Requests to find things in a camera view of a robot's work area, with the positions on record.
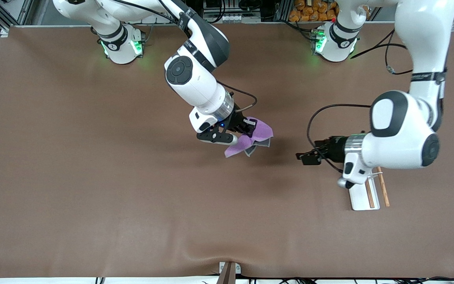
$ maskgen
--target brown leather tablecloth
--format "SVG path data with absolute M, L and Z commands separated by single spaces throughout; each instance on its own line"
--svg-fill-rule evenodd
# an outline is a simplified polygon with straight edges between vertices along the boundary
M 327 104 L 407 90 L 411 74 L 388 74 L 384 49 L 329 63 L 285 25 L 219 27 L 231 56 L 214 75 L 257 95 L 245 115 L 274 129 L 251 158 L 196 139 L 164 79 L 186 40 L 176 27 L 124 66 L 88 28 L 0 39 L 0 277 L 208 275 L 225 260 L 251 277 L 454 277 L 454 33 L 439 158 L 385 170 L 391 207 L 355 212 L 336 172 L 296 160 L 306 124 Z M 357 50 L 392 28 L 366 25 Z M 411 67 L 398 47 L 389 63 Z M 361 130 L 366 109 L 330 109 L 312 137 Z

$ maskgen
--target wooden handle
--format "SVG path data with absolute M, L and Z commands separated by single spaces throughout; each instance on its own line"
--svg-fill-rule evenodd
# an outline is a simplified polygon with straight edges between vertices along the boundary
M 372 199 L 371 185 L 369 178 L 365 181 L 365 188 L 367 189 L 367 198 L 369 198 L 369 207 L 374 208 L 374 200 Z
M 376 167 L 376 171 L 381 172 L 381 167 Z M 385 206 L 390 207 L 390 201 L 388 200 L 388 193 L 386 192 L 386 185 L 384 183 L 383 174 L 378 174 L 378 178 L 380 179 L 381 192 L 383 192 L 383 201 L 385 203 Z

